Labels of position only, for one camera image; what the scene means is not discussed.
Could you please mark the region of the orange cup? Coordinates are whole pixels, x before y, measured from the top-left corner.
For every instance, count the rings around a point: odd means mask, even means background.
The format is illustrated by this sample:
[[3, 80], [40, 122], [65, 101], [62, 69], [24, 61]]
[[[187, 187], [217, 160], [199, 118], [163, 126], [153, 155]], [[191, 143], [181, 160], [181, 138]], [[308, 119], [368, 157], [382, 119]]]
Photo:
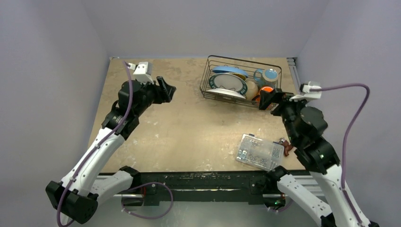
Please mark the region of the orange cup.
[[265, 91], [265, 92], [268, 92], [268, 93], [269, 93], [269, 92], [271, 92], [271, 91], [273, 91], [273, 90], [274, 90], [274, 88], [269, 87], [269, 86], [264, 86], [264, 87], [262, 87], [262, 88], [259, 90], [257, 96], [255, 96], [255, 97], [253, 98], [253, 101], [260, 102], [260, 99], [261, 99], [261, 92], [262, 92], [262, 91]]

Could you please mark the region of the blue butterfly mug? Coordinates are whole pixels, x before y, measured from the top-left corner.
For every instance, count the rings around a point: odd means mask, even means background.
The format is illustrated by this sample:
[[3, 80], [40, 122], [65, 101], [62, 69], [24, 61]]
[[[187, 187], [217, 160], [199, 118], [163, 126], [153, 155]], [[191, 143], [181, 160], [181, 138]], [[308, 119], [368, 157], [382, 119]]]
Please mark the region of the blue butterfly mug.
[[279, 75], [274, 69], [256, 69], [253, 73], [253, 79], [256, 81], [259, 88], [265, 86], [276, 88], [278, 78]]

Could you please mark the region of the beige floral bowl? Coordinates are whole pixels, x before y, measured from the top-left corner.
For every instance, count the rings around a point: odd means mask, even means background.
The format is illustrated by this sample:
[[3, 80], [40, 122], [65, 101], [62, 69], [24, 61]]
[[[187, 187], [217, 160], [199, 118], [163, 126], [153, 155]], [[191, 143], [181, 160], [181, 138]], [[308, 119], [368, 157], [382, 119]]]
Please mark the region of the beige floral bowl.
[[245, 97], [247, 100], [254, 99], [259, 92], [258, 84], [252, 79], [246, 79], [245, 83], [247, 85], [247, 91], [245, 93]]

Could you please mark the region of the white plate red characters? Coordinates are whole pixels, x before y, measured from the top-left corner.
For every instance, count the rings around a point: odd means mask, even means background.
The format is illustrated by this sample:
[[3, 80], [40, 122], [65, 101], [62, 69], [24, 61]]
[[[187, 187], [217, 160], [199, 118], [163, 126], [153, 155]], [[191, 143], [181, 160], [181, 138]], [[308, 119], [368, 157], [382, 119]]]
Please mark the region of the white plate red characters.
[[222, 88], [209, 89], [206, 91], [206, 93], [225, 95], [228, 97], [239, 98], [239, 99], [246, 99], [245, 96], [239, 94], [238, 92]]

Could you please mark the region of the white plate dark-green rim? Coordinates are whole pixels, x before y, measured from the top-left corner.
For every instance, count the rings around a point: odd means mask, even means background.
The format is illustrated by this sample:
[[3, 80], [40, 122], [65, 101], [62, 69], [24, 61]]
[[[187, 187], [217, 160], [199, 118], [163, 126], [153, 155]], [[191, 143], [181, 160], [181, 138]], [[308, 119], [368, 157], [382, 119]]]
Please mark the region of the white plate dark-green rim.
[[208, 83], [211, 88], [233, 90], [241, 95], [244, 95], [247, 91], [245, 81], [229, 73], [214, 74], [209, 78]]

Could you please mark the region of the light blue plate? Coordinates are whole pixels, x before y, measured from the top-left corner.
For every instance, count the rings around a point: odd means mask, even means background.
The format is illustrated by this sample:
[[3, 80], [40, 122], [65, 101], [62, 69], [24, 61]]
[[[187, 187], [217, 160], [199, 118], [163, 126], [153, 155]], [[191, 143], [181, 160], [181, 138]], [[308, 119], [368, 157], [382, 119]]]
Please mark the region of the light blue plate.
[[216, 66], [212, 70], [214, 73], [239, 73], [247, 76], [248, 78], [248, 73], [242, 69], [236, 68], [236, 67], [230, 67], [230, 66]]

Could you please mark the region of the yellow green-rimmed plate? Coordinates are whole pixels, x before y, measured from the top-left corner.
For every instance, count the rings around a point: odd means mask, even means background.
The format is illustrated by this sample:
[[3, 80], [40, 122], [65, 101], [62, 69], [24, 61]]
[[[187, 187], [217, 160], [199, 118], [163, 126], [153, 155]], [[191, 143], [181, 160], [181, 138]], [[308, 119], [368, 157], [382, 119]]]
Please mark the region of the yellow green-rimmed plate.
[[246, 80], [246, 78], [247, 78], [247, 76], [245, 76], [245, 75], [243, 75], [243, 74], [239, 74], [239, 73], [232, 73], [233, 75], [235, 75], [235, 76], [237, 76], [237, 77], [239, 77], [239, 78], [241, 78], [242, 80]]

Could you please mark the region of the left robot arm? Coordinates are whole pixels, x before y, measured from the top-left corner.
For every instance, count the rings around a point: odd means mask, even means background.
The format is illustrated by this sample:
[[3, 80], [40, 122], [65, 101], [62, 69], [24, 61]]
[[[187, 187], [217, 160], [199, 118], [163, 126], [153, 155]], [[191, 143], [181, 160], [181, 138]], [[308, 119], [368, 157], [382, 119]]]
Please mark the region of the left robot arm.
[[118, 92], [118, 99], [102, 122], [94, 142], [73, 169], [59, 182], [51, 181], [46, 194], [56, 209], [57, 225], [67, 227], [73, 222], [88, 222], [98, 206], [123, 191], [146, 193], [156, 182], [141, 183], [140, 173], [123, 167], [103, 182], [96, 179], [111, 155], [128, 139], [139, 125], [139, 117], [152, 104], [172, 101], [176, 87], [162, 77], [139, 82], [129, 79]]

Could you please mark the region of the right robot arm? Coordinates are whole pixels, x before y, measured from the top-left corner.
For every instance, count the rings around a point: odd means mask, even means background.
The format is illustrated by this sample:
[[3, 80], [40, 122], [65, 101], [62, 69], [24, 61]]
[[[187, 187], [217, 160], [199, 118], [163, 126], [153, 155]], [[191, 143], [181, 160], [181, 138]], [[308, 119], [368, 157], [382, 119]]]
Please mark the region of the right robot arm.
[[328, 124], [322, 111], [308, 106], [309, 101], [321, 97], [323, 88], [304, 84], [301, 91], [299, 95], [280, 89], [262, 91], [259, 108], [264, 110], [270, 104], [276, 104], [271, 114], [282, 118], [297, 159], [318, 183], [325, 200], [297, 183], [282, 166], [268, 172], [266, 188], [289, 196], [320, 227], [377, 226], [364, 215], [348, 188], [345, 158], [339, 158], [334, 147], [323, 138]]

